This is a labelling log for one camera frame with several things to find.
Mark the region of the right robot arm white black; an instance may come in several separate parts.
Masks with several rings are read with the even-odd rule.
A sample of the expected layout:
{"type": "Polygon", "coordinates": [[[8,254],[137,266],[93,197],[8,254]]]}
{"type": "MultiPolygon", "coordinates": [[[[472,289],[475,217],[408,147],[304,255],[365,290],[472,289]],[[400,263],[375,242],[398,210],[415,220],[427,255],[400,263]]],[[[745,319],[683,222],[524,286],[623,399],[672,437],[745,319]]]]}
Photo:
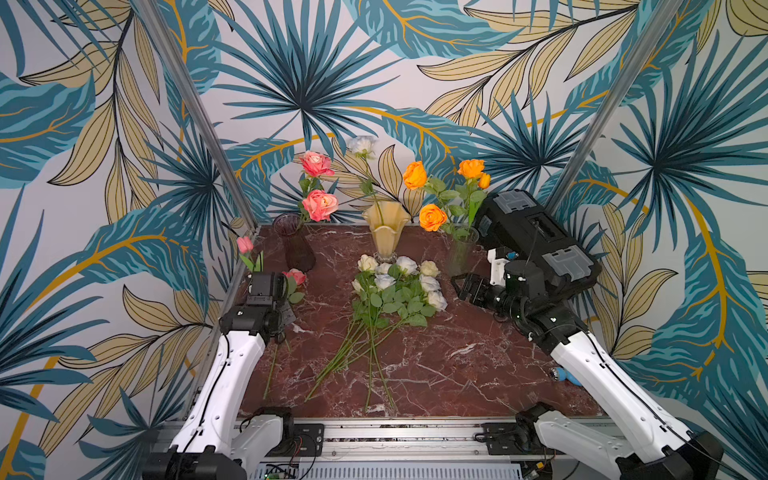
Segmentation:
{"type": "Polygon", "coordinates": [[[692,432],[653,400],[599,345],[567,300],[548,295],[539,268],[514,260],[492,270],[491,278],[452,277],[459,299],[512,324],[571,374],[623,435],[606,435],[539,403],[516,417],[530,440],[609,479],[716,477],[721,443],[708,432],[692,432]]]}

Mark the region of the orange tulip bud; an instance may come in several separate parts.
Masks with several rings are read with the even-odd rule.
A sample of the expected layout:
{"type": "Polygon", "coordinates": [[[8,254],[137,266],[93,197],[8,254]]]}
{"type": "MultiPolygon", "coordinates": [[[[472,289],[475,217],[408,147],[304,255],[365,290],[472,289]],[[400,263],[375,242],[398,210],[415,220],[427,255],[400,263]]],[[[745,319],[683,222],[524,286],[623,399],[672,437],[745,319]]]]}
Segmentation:
{"type": "Polygon", "coordinates": [[[490,186],[491,176],[482,173],[479,177],[471,179],[467,183],[468,188],[468,222],[474,223],[477,212],[482,202],[487,197],[486,189],[490,186]]]}

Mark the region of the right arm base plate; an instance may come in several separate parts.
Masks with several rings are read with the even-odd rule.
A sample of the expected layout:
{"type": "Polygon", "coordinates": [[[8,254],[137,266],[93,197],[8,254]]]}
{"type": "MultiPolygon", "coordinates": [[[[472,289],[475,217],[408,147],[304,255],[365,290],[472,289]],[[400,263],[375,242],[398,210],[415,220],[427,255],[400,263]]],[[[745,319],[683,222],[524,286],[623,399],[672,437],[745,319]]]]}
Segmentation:
{"type": "Polygon", "coordinates": [[[491,422],[481,425],[481,432],[473,439],[484,444],[491,456],[501,455],[558,455],[559,451],[545,447],[531,426],[513,422],[491,422]]]}

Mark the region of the pink tulip bud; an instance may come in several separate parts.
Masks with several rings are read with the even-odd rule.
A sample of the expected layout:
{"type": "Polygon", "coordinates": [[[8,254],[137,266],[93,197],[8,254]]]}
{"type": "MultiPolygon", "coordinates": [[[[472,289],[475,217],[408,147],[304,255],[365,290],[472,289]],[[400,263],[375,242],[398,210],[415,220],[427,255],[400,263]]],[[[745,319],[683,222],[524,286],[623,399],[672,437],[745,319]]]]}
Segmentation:
{"type": "Polygon", "coordinates": [[[252,240],[247,236],[238,237],[237,247],[239,257],[246,268],[252,273],[263,271],[264,258],[262,251],[256,251],[252,240]]]}

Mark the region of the pink rose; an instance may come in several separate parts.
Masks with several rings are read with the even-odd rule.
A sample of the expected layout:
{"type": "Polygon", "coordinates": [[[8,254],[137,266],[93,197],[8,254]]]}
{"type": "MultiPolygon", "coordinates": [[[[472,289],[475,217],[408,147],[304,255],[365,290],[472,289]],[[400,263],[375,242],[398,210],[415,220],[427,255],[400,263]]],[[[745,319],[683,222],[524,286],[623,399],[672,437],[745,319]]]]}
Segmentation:
{"type": "MultiPolygon", "coordinates": [[[[292,268],[288,271],[285,271],[284,275],[286,276],[286,279],[287,279],[287,293],[286,293],[287,308],[288,308],[288,312],[291,314],[291,318],[295,319],[295,314],[293,313],[292,306],[299,304],[304,300],[305,292],[301,289],[301,287],[306,283],[307,275],[305,272],[296,268],[292,268]]],[[[266,381],[266,385],[264,387],[264,391],[262,395],[263,400],[266,400],[269,397],[274,375],[275,375],[278,357],[281,350],[281,345],[286,342],[287,340],[284,334],[281,334],[276,340],[276,346],[273,351],[272,360],[271,360],[270,368],[268,371],[267,381],[266,381]]]]}
{"type": "Polygon", "coordinates": [[[300,163],[303,173],[299,179],[299,186],[303,197],[308,198],[314,191],[324,192],[322,179],[335,175],[331,159],[321,153],[306,151],[300,156],[300,163]]]}
{"type": "Polygon", "coordinates": [[[312,190],[301,201],[299,219],[301,223],[328,221],[338,208],[339,201],[335,195],[312,190]]]}

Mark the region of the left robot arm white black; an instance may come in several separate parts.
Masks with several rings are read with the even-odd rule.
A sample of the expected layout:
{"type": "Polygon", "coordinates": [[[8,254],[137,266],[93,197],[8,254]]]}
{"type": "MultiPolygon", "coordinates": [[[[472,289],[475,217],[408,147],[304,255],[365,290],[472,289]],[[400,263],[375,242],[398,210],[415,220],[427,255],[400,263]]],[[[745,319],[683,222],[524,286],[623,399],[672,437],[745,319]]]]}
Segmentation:
{"type": "Polygon", "coordinates": [[[290,294],[282,273],[247,276],[241,302],[219,320],[217,350],[197,400],[168,449],[149,456],[143,479],[254,479],[268,453],[292,444],[288,407],[262,408],[237,426],[254,368],[284,333],[290,294]]]}

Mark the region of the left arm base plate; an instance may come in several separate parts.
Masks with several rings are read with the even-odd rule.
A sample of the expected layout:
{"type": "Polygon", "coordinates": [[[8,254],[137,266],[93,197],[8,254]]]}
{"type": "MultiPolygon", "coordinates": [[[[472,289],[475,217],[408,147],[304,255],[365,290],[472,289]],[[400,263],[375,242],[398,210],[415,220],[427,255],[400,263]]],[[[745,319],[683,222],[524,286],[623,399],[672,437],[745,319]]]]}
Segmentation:
{"type": "Polygon", "coordinates": [[[315,458],[323,453],[325,425],[322,423],[296,424],[289,434],[267,458],[315,458]]]}

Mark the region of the orange rose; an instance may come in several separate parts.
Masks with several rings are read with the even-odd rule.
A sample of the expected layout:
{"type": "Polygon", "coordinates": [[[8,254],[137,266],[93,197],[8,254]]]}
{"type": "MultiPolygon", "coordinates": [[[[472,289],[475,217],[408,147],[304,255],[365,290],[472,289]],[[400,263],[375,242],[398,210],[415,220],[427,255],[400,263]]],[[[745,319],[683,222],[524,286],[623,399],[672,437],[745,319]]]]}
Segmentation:
{"type": "Polygon", "coordinates": [[[428,204],[419,213],[419,224],[428,232],[441,232],[454,239],[465,238],[468,227],[463,223],[464,209],[459,205],[428,204]]]}
{"type": "Polygon", "coordinates": [[[428,176],[421,161],[410,163],[402,178],[409,192],[433,196],[442,203],[450,203],[457,200],[460,196],[455,189],[451,189],[443,180],[434,176],[428,176]]]}
{"type": "Polygon", "coordinates": [[[459,205],[464,209],[465,219],[463,223],[469,225],[468,222],[468,188],[467,183],[469,180],[479,177],[485,172],[485,162],[483,160],[471,159],[464,160],[460,163],[458,168],[458,175],[462,178],[462,181],[458,181],[453,189],[459,194],[459,198],[454,200],[451,205],[459,205]]]}

